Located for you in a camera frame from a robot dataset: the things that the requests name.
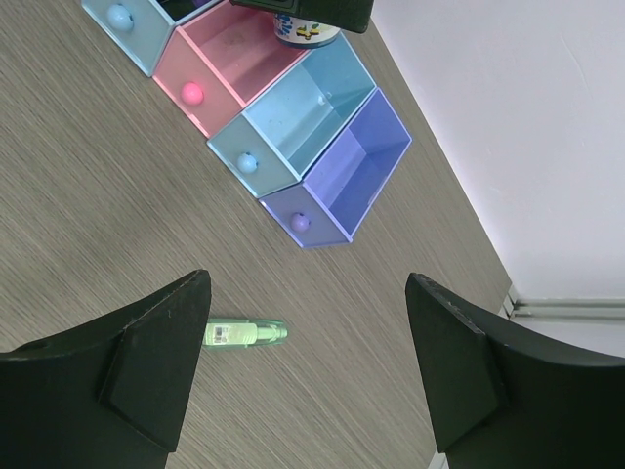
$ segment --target table surface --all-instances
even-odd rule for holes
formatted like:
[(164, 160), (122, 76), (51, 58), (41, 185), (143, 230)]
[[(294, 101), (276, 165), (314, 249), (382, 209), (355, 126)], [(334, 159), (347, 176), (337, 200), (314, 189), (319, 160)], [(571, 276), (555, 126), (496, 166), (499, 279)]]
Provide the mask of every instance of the table surface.
[(202, 353), (168, 467), (426, 468), (405, 280), (491, 311), (510, 281), (375, 26), (349, 37), (415, 141), (353, 245), (304, 251), (76, 1), (7, 2), (0, 351), (205, 268), (212, 317), (291, 334)]

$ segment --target light blue drawer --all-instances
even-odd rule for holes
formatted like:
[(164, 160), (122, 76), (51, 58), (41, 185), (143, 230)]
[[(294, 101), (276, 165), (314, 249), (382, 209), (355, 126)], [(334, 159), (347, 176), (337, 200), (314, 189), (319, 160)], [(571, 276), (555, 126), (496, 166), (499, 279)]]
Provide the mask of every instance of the light blue drawer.
[(85, 11), (147, 76), (174, 27), (222, 0), (82, 0)]
[(260, 198), (301, 181), (375, 88), (340, 35), (310, 52), (208, 145)]

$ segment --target baseboard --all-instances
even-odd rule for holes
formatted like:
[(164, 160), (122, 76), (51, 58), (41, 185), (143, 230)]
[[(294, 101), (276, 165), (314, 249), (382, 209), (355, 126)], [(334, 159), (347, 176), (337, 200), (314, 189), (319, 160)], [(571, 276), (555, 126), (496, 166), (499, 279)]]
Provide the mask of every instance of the baseboard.
[(512, 285), (499, 310), (502, 318), (544, 318), (549, 320), (625, 320), (623, 299), (527, 299)]

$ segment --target pink knob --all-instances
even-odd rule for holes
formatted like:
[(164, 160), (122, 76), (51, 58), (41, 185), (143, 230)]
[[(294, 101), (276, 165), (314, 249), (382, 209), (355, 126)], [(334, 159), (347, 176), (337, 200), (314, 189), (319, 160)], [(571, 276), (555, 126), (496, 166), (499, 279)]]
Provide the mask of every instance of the pink knob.
[(181, 98), (183, 99), (183, 103), (185, 103), (187, 106), (201, 105), (204, 101), (204, 92), (198, 84), (190, 81), (189, 83), (186, 83), (185, 86), (183, 86)]

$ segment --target purple drawer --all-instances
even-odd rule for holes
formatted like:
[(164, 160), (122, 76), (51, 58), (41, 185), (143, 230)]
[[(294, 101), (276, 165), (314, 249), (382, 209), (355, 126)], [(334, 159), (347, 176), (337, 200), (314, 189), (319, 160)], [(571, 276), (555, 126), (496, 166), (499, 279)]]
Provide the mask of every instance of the purple drawer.
[(352, 242), (411, 142), (377, 89), (301, 183), (260, 201), (301, 247)]

